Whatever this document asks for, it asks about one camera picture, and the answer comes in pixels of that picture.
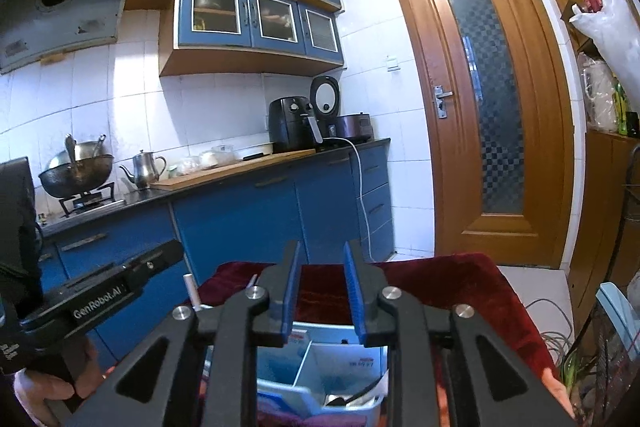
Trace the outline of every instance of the kettle spout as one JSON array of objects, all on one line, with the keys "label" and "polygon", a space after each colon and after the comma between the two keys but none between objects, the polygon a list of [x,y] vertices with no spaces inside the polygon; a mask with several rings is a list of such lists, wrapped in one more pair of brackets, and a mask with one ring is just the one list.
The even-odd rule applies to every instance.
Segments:
[{"label": "kettle spout", "polygon": [[119,167],[124,171],[124,173],[125,173],[125,175],[127,177],[127,180],[129,180],[131,183],[134,183],[133,176],[131,175],[131,172],[129,172],[124,165],[119,165]]}]

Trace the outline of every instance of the white tiled wall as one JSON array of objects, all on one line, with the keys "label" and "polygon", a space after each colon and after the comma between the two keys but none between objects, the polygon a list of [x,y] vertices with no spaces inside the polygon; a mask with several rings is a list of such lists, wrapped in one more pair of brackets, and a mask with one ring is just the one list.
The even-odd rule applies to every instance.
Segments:
[{"label": "white tiled wall", "polygon": [[64,148],[67,133],[78,141],[106,134],[114,156],[110,181],[126,192],[133,187],[117,167],[130,170],[130,159],[140,149],[171,164],[222,142],[236,148],[264,143],[271,100],[309,94],[311,79],[300,76],[159,78],[158,25],[156,11],[124,12],[117,43],[0,75],[0,161],[29,157],[38,212],[62,211],[44,192],[38,174]]},{"label": "white tiled wall", "polygon": [[[543,0],[558,38],[575,125],[574,202],[563,266],[574,249],[584,184],[584,110],[569,35],[555,0]],[[429,256],[434,249],[431,157],[414,54],[398,0],[343,0],[337,19],[347,68],[339,73],[341,112],[368,112],[376,137],[390,137],[389,176],[396,250]],[[395,57],[399,71],[386,70]]]}]

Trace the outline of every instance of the metal kettle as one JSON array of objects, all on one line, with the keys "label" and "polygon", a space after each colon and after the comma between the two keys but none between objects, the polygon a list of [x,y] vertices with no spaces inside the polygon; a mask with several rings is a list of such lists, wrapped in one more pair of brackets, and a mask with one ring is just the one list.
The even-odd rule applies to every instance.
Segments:
[{"label": "metal kettle", "polygon": [[[127,175],[127,179],[141,190],[142,188],[149,188],[151,183],[157,182],[160,179],[160,174],[166,169],[166,159],[162,156],[154,158],[152,152],[143,152],[142,149],[140,150],[140,154],[136,154],[132,159],[133,175],[124,165],[120,165],[120,168]],[[164,163],[160,172],[156,169],[156,160],[162,160]]]}]

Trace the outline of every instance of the glass cabinet door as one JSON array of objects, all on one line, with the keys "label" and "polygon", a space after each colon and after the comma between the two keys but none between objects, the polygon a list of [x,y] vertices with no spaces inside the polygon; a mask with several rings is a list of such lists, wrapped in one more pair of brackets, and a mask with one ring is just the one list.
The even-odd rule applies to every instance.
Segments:
[{"label": "glass cabinet door", "polygon": [[178,44],[250,46],[247,0],[180,0]]},{"label": "glass cabinet door", "polygon": [[300,15],[294,1],[249,0],[249,4],[255,47],[305,53]]},{"label": "glass cabinet door", "polygon": [[319,10],[300,5],[305,32],[307,55],[342,61],[342,50],[334,17]]}]

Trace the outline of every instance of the countertop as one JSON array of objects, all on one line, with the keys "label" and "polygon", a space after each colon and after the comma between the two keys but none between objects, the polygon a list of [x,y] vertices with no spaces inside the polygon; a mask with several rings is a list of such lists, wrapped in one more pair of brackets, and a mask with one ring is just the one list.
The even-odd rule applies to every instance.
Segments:
[{"label": "countertop", "polygon": [[[390,138],[382,138],[378,140],[373,140],[371,142],[362,143],[356,145],[358,150],[369,149],[371,147],[377,147],[385,143],[389,143],[391,141]],[[326,158],[327,156],[331,156],[337,154],[339,152],[351,151],[351,147],[335,147],[331,149],[321,150],[314,155],[304,156],[303,158],[295,158],[286,162],[281,162],[274,166],[267,167],[257,167],[252,171],[241,172],[239,174],[235,174],[224,180],[212,180],[210,182],[205,182],[203,184],[195,185],[194,187],[182,188],[179,190],[158,190],[156,188],[148,188],[146,190],[136,190],[135,192],[129,192],[127,194],[121,194],[118,199],[124,200],[124,204],[112,206],[110,208],[105,208],[101,212],[88,212],[85,214],[76,214],[75,216],[65,217],[65,216],[57,216],[49,219],[47,224],[42,227],[42,233],[45,238],[52,237],[62,232],[66,232],[67,230],[78,227],[79,225],[84,225],[85,223],[89,223],[91,221],[96,221],[97,219],[102,219],[103,217],[113,216],[114,214],[118,214],[120,212],[128,211],[134,207],[140,206],[142,204],[148,204],[152,202],[158,203],[161,200],[167,200],[167,202],[171,198],[175,198],[177,196],[184,195],[187,192],[191,192],[192,190],[199,190],[207,185],[212,184],[223,184],[223,182],[228,181],[230,178],[239,178],[242,176],[249,176],[259,172],[262,169],[277,169],[282,168],[284,166],[289,166],[291,164],[296,163],[304,163],[304,162],[312,162],[317,160],[318,158]]]}]

